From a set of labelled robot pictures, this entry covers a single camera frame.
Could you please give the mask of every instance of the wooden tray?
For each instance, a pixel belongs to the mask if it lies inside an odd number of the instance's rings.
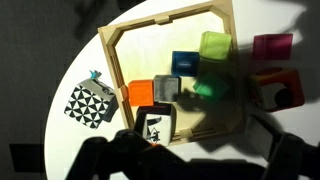
[[[231,34],[228,63],[200,61],[199,71],[225,75],[231,84],[226,98],[210,103],[192,88],[196,78],[182,77],[182,97],[176,109],[175,134],[170,144],[239,132],[244,118],[239,96],[237,42],[231,0],[215,0],[98,29],[127,128],[134,127],[137,107],[130,107],[131,80],[171,74],[172,51],[199,51],[201,34]]]

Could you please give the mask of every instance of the dark background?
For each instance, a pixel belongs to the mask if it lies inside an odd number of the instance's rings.
[[[12,158],[10,144],[44,144],[51,101],[72,61],[98,27],[141,1],[0,1],[0,179],[46,179],[45,173],[15,172],[13,159],[34,163]],[[16,154],[30,149],[15,147]]]

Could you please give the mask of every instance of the white table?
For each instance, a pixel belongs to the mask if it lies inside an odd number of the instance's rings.
[[[208,0],[148,0],[124,13],[111,24],[206,1]],[[319,5],[293,4],[275,0],[233,1],[238,45],[243,60],[248,58],[248,51],[250,51],[254,35],[282,33],[286,30],[294,34],[295,47],[299,47],[300,49],[293,48],[290,61],[270,63],[251,61],[250,66],[260,69],[262,67],[279,65],[296,67],[300,70],[307,99],[306,104],[302,107],[279,111],[271,115],[277,119],[284,131],[294,133],[302,137],[306,142],[316,145],[320,140],[320,131],[318,130],[320,127],[320,120],[318,120],[318,117],[320,117],[320,102],[318,102],[320,72],[316,71],[316,68],[320,67],[320,63],[317,61],[316,44],[313,47],[314,42],[312,38],[302,34],[306,32],[306,27],[289,28],[294,25],[297,17],[303,12],[305,13],[302,17],[305,20],[308,19],[306,15],[314,15],[314,11],[312,11],[314,10],[313,6],[320,7]],[[45,135],[45,164],[48,179],[64,179],[66,177],[85,139],[93,136],[103,136],[110,141],[118,130],[124,128],[119,111],[116,112],[111,123],[102,122],[96,130],[81,125],[63,113],[75,85],[90,77],[89,70],[102,72],[101,80],[108,85],[112,85],[98,35],[84,47],[74,60],[52,102]],[[226,139],[228,141],[231,140],[232,143],[222,146],[221,143],[224,143]],[[186,161],[192,158],[232,158],[246,159],[247,161],[265,166],[267,163],[261,156],[250,155],[251,152],[238,150],[239,146],[240,149],[241,146],[247,146],[247,143],[244,143],[243,139],[241,136],[231,136],[205,141],[204,144],[209,146],[209,150],[204,150],[198,143],[172,146],[169,149]],[[124,176],[117,174],[112,176],[112,178],[123,179]]]

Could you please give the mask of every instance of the lime green cube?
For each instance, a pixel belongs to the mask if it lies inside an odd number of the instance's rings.
[[[204,32],[201,37],[200,56],[218,61],[228,60],[231,46],[231,35],[217,32]]]
[[[207,73],[196,81],[193,85],[193,89],[205,99],[217,102],[229,89],[229,84],[218,78],[216,75]]]

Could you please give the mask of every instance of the gray cube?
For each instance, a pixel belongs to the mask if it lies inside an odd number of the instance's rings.
[[[171,75],[156,75],[153,80],[154,101],[174,102],[181,92],[181,78]]]

